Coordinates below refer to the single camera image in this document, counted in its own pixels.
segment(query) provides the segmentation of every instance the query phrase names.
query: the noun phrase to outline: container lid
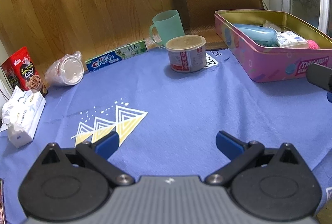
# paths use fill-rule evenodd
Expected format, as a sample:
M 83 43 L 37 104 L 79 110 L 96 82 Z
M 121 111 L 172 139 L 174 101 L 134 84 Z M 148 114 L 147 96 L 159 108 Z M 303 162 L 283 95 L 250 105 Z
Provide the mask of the container lid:
M 198 49 L 206 44 L 204 37 L 200 35 L 185 35 L 179 36 L 169 40 L 166 43 L 166 49 L 168 51 L 190 51 Z
M 75 56 L 65 58 L 61 65 L 62 77 L 67 85 L 79 83 L 84 74 L 82 62 Z

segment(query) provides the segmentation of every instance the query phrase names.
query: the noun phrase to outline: toothpaste box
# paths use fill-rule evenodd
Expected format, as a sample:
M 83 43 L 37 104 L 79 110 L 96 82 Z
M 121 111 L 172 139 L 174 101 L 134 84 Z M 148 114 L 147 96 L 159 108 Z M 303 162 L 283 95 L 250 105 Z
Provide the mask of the toothpaste box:
M 147 52 L 144 40 L 133 42 L 115 50 L 107 51 L 102 55 L 98 55 L 85 61 L 89 72 L 96 71 L 105 66 L 120 62 L 135 55 Z

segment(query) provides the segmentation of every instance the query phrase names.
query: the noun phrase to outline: pink fuzzy object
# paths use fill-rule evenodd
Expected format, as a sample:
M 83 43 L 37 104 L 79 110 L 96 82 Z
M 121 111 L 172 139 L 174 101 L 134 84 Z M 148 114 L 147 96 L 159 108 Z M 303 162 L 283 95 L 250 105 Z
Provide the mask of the pink fuzzy object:
M 308 40 L 309 48 L 308 49 L 320 49 L 318 44 L 313 40 Z

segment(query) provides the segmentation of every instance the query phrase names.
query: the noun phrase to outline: wood grain wall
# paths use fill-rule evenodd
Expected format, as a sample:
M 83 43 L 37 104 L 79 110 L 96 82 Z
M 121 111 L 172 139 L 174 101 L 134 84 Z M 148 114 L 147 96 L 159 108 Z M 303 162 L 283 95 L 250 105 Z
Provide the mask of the wood grain wall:
M 172 0 L 0 0 L 0 39 L 8 54 L 27 46 L 37 70 L 66 53 L 88 59 L 148 36 Z

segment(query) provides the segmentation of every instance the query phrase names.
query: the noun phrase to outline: table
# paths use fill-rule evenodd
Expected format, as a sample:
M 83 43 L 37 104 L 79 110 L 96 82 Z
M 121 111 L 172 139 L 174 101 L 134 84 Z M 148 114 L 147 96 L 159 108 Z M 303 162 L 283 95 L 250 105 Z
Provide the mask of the table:
M 89 73 L 74 87 L 50 88 L 34 141 L 15 149 L 0 138 L 8 223 L 26 218 L 17 191 L 47 143 L 73 147 L 78 130 L 108 127 L 128 113 L 140 122 L 109 161 L 137 180 L 190 174 L 203 179 L 229 162 L 215 146 L 217 132 L 225 130 L 266 147 L 293 143 L 319 180 L 321 208 L 332 193 L 332 104 L 326 92 L 306 79 L 254 83 L 229 50 L 210 55 L 217 66 L 180 74 L 169 68 L 165 49 L 154 49 Z

